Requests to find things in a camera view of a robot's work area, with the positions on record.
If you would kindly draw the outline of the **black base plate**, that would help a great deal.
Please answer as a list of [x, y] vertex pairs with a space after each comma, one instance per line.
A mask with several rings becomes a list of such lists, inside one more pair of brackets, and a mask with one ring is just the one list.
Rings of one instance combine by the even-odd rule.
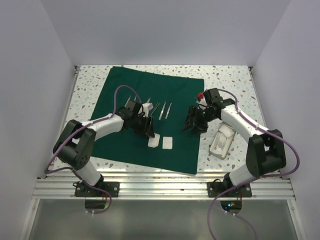
[[[207, 182], [207, 193], [209, 198], [215, 198], [222, 192], [228, 190], [230, 186], [225, 184], [225, 181], [220, 179], [215, 179], [214, 181]], [[252, 190], [250, 184], [240, 186], [236, 189], [233, 189], [220, 198], [220, 206], [224, 211], [227, 211], [232, 214], [238, 214], [243, 207], [243, 198], [251, 198]]]
[[99, 181], [95, 186], [84, 182], [74, 182], [74, 196], [85, 198], [84, 207], [91, 214], [103, 213], [110, 208], [113, 198], [119, 196], [120, 183], [117, 181]]

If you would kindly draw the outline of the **green surgical cloth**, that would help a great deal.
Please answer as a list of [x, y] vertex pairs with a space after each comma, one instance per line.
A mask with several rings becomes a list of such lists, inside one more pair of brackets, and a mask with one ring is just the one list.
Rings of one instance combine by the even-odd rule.
[[[122, 130], [100, 138], [94, 143], [92, 157], [159, 168], [195, 175], [198, 168], [200, 135], [182, 131], [190, 106], [205, 82], [201, 78], [160, 75], [114, 66], [110, 69], [91, 115], [95, 120], [111, 113], [114, 96], [117, 107], [125, 105], [133, 93], [138, 100], [160, 103], [153, 116], [153, 129], [160, 135], [158, 147], [148, 147], [148, 137], [137, 135], [132, 129]], [[161, 120], [159, 115], [166, 102]], [[168, 107], [172, 103], [168, 118]], [[163, 149], [163, 137], [172, 137], [172, 149]]]

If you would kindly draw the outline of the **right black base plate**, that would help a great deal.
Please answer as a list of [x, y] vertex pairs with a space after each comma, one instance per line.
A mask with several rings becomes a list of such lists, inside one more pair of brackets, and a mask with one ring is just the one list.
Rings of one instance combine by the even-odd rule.
[[[209, 198], [215, 198], [222, 192], [228, 190], [230, 186], [225, 184], [225, 181], [220, 179], [215, 179], [214, 181], [207, 182], [207, 193]], [[220, 198], [220, 206], [224, 211], [227, 211], [232, 214], [238, 214], [243, 207], [243, 198], [251, 198], [252, 190], [250, 184], [240, 186], [236, 189], [233, 189]]]

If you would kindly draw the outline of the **thin steel tweezers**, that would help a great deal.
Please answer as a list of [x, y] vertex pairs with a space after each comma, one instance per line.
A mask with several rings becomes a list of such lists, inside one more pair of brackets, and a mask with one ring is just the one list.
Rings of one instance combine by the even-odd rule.
[[150, 116], [152, 116], [154, 114], [154, 112], [157, 110], [158, 106], [160, 105], [159, 102], [157, 102], [157, 104], [155, 105], [154, 109], [152, 110]]

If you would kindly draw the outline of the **white gauze pad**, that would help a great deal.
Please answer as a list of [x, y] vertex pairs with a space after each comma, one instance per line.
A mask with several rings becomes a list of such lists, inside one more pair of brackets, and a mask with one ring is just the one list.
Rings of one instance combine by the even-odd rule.
[[233, 128], [229, 128], [227, 126], [222, 130], [222, 132], [227, 139], [231, 138], [236, 133]]
[[218, 130], [220, 133], [222, 133], [226, 138], [229, 138], [230, 136], [230, 129], [228, 126], [221, 124]]
[[149, 137], [147, 146], [149, 148], [156, 148], [159, 145], [160, 135], [155, 133], [154, 137]]
[[162, 148], [164, 150], [173, 149], [173, 138], [171, 136], [164, 136], [162, 139]]

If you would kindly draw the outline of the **white paper packet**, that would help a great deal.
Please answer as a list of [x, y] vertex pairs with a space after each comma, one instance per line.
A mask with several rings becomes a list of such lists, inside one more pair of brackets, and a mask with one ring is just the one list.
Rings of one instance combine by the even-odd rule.
[[224, 158], [231, 146], [231, 142], [231, 137], [226, 138], [222, 133], [217, 133], [209, 150], [212, 154]]

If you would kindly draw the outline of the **aluminium rail frame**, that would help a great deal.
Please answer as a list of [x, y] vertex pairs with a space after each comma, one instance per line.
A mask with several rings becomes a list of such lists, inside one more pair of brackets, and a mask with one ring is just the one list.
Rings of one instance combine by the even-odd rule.
[[[135, 69], [161, 75], [202, 78], [206, 87], [220, 86], [231, 91], [241, 102], [241, 108], [257, 122], [262, 123], [265, 120], [255, 92], [250, 66], [137, 65]], [[89, 100], [89, 104], [83, 115], [87, 117], [93, 112], [110, 70], [109, 65], [82, 65], [75, 68], [74, 89], [69, 99], [66, 119], [76, 116], [78, 111], [86, 106], [85, 100]], [[205, 193], [206, 182], [221, 178], [245, 162], [246, 144], [239, 134], [235, 136], [226, 159], [220, 160], [209, 155], [209, 144], [213, 141], [217, 126], [216, 123], [211, 124], [209, 133], [200, 138], [200, 157], [195, 176], [100, 158], [93, 161], [108, 180], [120, 183], [119, 193], [122, 200], [204, 201], [208, 199]], [[300, 240], [306, 239], [291, 180], [264, 178], [252, 183], [252, 191], [252, 199], [255, 201], [285, 201], [297, 237]]]

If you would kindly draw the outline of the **metal instrument tray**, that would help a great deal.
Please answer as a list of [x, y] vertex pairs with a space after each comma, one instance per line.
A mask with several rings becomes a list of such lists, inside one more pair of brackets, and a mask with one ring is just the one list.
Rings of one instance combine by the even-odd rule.
[[222, 122], [209, 148], [209, 153], [224, 160], [236, 135], [236, 130], [226, 122]]

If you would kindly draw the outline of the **curved steel tweezers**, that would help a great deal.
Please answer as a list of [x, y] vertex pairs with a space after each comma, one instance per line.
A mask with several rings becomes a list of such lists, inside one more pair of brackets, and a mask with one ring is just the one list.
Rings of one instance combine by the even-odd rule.
[[164, 113], [165, 108], [166, 108], [166, 102], [164, 102], [164, 104], [163, 104], [163, 106], [162, 106], [162, 109], [161, 109], [161, 111], [160, 111], [158, 120], [161, 120], [161, 119], [162, 119], [162, 116], [163, 116], [163, 113]]

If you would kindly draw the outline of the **short steel tweezers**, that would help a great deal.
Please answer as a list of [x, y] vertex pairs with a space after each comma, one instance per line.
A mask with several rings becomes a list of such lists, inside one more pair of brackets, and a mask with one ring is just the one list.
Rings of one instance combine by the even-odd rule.
[[167, 119], [168, 116], [169, 116], [169, 113], [170, 113], [170, 110], [171, 110], [171, 106], [172, 106], [172, 102], [169, 104], [169, 107], [168, 107], [166, 115], [165, 115], [165, 119]]

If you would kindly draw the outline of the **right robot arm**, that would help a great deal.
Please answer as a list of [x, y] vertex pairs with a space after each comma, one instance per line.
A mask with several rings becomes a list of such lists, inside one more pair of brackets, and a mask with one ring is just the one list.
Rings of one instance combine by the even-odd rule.
[[245, 114], [238, 106], [236, 96], [223, 99], [220, 89], [211, 88], [196, 97], [196, 106], [190, 106], [183, 130], [204, 134], [208, 123], [219, 119], [235, 129], [246, 141], [245, 163], [224, 175], [223, 180], [207, 183], [210, 198], [251, 197], [250, 183], [266, 174], [284, 168], [287, 164], [282, 133], [270, 130]]

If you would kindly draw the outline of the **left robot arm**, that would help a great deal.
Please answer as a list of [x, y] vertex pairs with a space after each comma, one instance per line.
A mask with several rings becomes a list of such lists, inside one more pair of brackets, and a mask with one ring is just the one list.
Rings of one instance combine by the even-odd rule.
[[125, 106], [104, 117], [88, 122], [70, 120], [53, 147], [53, 154], [87, 183], [87, 192], [99, 196], [104, 190], [102, 176], [90, 161], [95, 141], [125, 129], [154, 138], [153, 117], [149, 115], [153, 107], [151, 102], [128, 100]]

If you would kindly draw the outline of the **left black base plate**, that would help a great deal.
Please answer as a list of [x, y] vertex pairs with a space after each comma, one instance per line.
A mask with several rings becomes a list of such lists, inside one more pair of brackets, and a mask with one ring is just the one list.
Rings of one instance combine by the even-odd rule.
[[84, 207], [91, 214], [103, 213], [110, 208], [113, 198], [119, 196], [120, 183], [117, 181], [99, 181], [95, 186], [84, 182], [74, 182], [74, 196], [85, 198]]

